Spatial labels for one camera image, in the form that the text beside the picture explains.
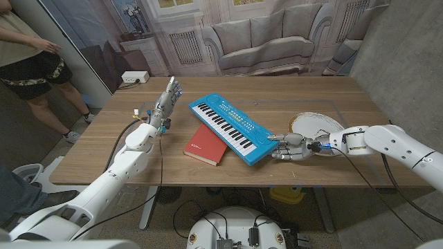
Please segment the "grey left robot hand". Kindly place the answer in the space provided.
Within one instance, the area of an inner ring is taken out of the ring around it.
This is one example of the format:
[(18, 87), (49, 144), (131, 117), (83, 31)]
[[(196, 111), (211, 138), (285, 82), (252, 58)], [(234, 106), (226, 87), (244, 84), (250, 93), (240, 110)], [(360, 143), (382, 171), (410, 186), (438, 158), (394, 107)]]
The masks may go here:
[(154, 103), (149, 124), (159, 128), (169, 118), (177, 100), (182, 95), (181, 85), (175, 80), (175, 76), (170, 78), (166, 89)]

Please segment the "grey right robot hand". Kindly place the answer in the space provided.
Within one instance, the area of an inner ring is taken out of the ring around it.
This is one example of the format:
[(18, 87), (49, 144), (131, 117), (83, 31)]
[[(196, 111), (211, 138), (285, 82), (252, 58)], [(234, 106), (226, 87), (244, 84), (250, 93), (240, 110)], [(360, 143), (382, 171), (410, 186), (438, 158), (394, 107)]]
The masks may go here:
[(285, 133), (267, 136), (269, 140), (278, 141), (278, 148), (273, 150), (272, 157), (281, 160), (307, 160), (315, 154), (308, 148), (313, 140), (299, 133)]

